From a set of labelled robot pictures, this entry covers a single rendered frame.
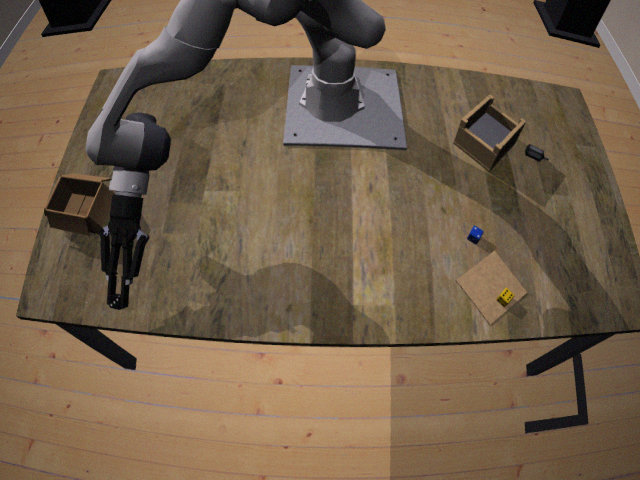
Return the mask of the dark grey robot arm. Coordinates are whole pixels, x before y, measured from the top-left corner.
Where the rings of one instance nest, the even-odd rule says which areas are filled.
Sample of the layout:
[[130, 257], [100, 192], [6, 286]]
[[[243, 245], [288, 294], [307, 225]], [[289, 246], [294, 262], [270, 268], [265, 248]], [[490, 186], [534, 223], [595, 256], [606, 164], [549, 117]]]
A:
[[109, 190], [115, 195], [146, 195], [149, 171], [169, 158], [171, 138], [153, 115], [131, 113], [121, 119], [133, 96], [203, 71], [236, 7], [272, 26], [296, 18], [304, 28], [313, 70], [299, 105], [312, 116], [341, 122], [365, 109], [354, 46], [377, 45], [386, 28], [384, 18], [362, 0], [181, 0], [160, 36], [131, 58], [88, 131], [86, 153], [96, 165], [114, 166]]

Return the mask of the open brown cardboard box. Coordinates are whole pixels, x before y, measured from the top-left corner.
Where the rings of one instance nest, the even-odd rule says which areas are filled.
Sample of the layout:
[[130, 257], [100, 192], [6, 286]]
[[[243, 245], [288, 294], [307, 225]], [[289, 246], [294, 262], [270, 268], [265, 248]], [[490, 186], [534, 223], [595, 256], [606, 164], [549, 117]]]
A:
[[44, 208], [49, 226], [88, 236], [99, 234], [115, 194], [103, 183], [109, 180], [112, 178], [74, 173], [59, 177]]

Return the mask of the brown wooden open-top crate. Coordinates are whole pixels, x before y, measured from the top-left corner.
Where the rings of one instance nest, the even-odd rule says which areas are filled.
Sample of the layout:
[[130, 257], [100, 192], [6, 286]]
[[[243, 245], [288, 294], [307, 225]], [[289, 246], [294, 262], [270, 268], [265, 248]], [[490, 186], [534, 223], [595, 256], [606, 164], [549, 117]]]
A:
[[488, 172], [514, 146], [526, 123], [523, 118], [515, 122], [493, 100], [489, 95], [461, 119], [453, 142]]

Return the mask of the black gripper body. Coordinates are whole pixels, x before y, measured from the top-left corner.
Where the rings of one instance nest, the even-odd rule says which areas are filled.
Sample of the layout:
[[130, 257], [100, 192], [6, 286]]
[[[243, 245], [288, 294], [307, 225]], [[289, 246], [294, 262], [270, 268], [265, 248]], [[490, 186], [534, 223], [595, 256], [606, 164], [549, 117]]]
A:
[[141, 230], [140, 219], [142, 206], [143, 198], [115, 194], [112, 195], [108, 229], [112, 236], [113, 228], [119, 228], [117, 243], [122, 243], [123, 228], [128, 229], [128, 244], [132, 243], [137, 237], [138, 230]]

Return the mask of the tan flat mat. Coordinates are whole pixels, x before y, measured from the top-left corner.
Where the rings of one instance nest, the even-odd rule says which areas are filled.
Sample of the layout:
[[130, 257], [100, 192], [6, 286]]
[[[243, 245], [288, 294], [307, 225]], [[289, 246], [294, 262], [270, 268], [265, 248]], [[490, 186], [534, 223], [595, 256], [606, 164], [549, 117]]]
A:
[[[459, 277], [456, 282], [489, 325], [527, 293], [495, 251]], [[496, 299], [505, 288], [515, 296], [503, 307]]]

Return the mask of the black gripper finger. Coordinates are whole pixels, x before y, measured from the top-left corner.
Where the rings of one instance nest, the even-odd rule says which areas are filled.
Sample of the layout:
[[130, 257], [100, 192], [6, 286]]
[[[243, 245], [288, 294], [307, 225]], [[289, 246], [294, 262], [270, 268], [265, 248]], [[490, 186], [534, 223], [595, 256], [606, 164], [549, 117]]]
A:
[[110, 231], [108, 226], [99, 228], [98, 231], [101, 238], [101, 270], [106, 273], [106, 279], [108, 280], [107, 305], [109, 305], [110, 295], [116, 294], [117, 266], [122, 243], [117, 243], [119, 228], [114, 227], [110, 252]]
[[138, 230], [137, 243], [132, 260], [133, 242], [128, 244], [128, 229], [122, 229], [123, 276], [121, 277], [120, 308], [128, 307], [129, 285], [133, 283], [133, 278], [139, 275], [144, 248], [148, 240], [149, 235], [145, 235], [141, 230]]

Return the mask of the yellow die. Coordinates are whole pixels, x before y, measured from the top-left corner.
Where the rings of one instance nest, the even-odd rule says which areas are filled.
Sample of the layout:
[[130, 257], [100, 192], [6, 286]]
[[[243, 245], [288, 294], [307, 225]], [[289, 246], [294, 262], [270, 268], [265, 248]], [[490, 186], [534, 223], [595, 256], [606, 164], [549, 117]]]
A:
[[496, 299], [503, 307], [505, 307], [514, 297], [514, 294], [508, 289], [505, 288], [504, 291], [499, 295]]

